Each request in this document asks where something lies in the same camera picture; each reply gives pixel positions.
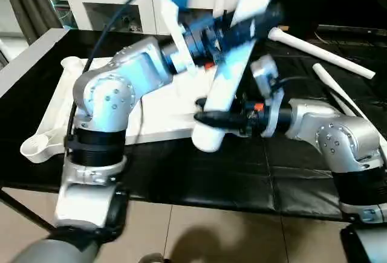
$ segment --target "black tabletop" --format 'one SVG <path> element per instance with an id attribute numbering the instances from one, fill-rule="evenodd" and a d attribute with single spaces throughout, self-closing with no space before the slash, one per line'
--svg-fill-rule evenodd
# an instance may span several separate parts
<path id="1" fill-rule="evenodd" d="M 63 155 L 33 164 L 19 148 L 39 126 L 62 74 L 60 61 L 67 56 L 88 57 L 98 36 L 95 31 L 68 32 L 0 99 L 1 186 L 59 190 Z M 112 56 L 143 37 L 110 33 L 99 57 Z M 270 53 L 281 77 L 315 79 L 312 65 L 321 62 L 387 137 L 387 49 L 319 46 L 376 71 L 375 78 L 363 79 L 270 41 L 257 44 L 251 60 Z M 238 94 L 242 93 L 251 99 L 260 98 L 249 70 L 238 88 Z M 331 101 L 327 93 L 305 83 L 289 84 L 285 99 L 290 97 Z M 342 220 L 330 171 L 320 162 L 318 152 L 303 142 L 281 136 L 246 139 L 227 135 L 221 149 L 211 154 L 196 149 L 189 138 L 127 146 L 125 152 L 129 162 L 123 182 L 133 200 Z"/>

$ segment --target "table leg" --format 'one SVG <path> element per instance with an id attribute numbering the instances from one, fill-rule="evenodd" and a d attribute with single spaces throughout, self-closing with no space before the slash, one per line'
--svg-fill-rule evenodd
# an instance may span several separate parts
<path id="1" fill-rule="evenodd" d="M 35 223 L 39 227 L 45 229 L 46 231 L 51 233 L 55 229 L 53 225 L 42 219 L 40 216 L 35 214 L 33 211 L 31 211 L 25 205 L 21 204 L 19 201 L 15 200 L 12 196 L 4 192 L 2 189 L 0 189 L 0 201 L 9 206 L 15 212 L 18 212 L 19 214 L 29 219 L 31 222 Z"/>

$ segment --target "tiled floor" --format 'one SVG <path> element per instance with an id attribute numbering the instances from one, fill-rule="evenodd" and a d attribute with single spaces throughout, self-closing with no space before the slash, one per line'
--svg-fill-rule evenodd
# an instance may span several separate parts
<path id="1" fill-rule="evenodd" d="M 52 222 L 56 195 L 6 190 Z M 0 263 L 46 233 L 0 204 Z M 197 207 L 132 202 L 124 234 L 102 248 L 97 263 L 137 263 L 161 253 L 173 263 L 345 263 L 345 224 Z"/>

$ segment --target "curtain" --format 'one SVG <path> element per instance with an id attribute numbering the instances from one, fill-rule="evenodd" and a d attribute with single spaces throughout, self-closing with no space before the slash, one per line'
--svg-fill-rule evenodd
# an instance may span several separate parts
<path id="1" fill-rule="evenodd" d="M 50 28 L 62 28 L 50 0 L 10 0 L 28 44 Z"/>
<path id="2" fill-rule="evenodd" d="M 8 64 L 8 60 L 0 50 L 0 70 Z"/>

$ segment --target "robotic arm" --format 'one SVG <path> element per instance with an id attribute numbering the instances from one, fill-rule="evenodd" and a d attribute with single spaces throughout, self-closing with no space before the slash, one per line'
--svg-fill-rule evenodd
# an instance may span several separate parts
<path id="1" fill-rule="evenodd" d="M 92 262 L 102 244 L 120 236 L 128 206 L 128 190 L 119 183 L 127 162 L 123 150 L 128 116 L 143 95 L 171 83 L 173 75 L 192 70 L 191 60 L 195 65 L 208 60 L 218 63 L 214 84 L 227 86 L 226 102 L 216 104 L 220 93 L 216 87 L 209 95 L 206 112 L 196 115 L 202 122 L 199 127 L 206 130 L 199 131 L 200 135 L 196 131 L 195 145 L 216 149 L 217 145 L 207 147 L 203 134 L 210 129 L 208 133 L 219 144 L 222 128 L 243 128 L 244 133 L 258 132 L 264 137 L 282 130 L 290 139 L 312 144 L 333 172 L 343 213 L 354 222 L 378 225 L 376 229 L 348 229 L 349 235 L 343 232 L 343 237 L 356 238 L 366 257 L 372 258 L 374 254 L 368 253 L 376 249 L 375 238 L 385 235 L 381 224 L 387 215 L 387 186 L 379 136 L 369 122 L 347 117 L 318 101 L 292 99 L 283 108 L 284 90 L 276 84 L 278 72 L 268 56 L 252 63 L 253 76 L 265 98 L 263 111 L 250 109 L 237 118 L 221 112 L 230 108 L 254 41 L 266 38 L 281 20 L 278 7 L 266 9 L 268 2 L 262 0 L 259 8 L 238 4 L 239 17 L 233 21 L 231 12 L 216 19 L 202 18 L 182 31 L 170 24 L 173 40 L 159 43 L 146 38 L 119 51 L 106 66 L 79 77 L 73 88 L 78 107 L 74 130 L 65 139 L 69 152 L 55 212 L 57 229 L 29 246 L 14 262 L 44 263 L 53 258 L 56 262 Z M 350 239 L 345 242 L 352 246 L 355 243 Z"/>
<path id="2" fill-rule="evenodd" d="M 353 222 L 341 231 L 348 262 L 385 262 L 387 174 L 375 127 L 317 100 L 291 99 L 281 105 L 284 90 L 270 56 L 253 62 L 251 71 L 265 99 L 262 107 L 246 102 L 239 114 L 207 111 L 195 118 L 243 134 L 271 137 L 282 132 L 311 144 L 332 171 L 343 217 Z"/>

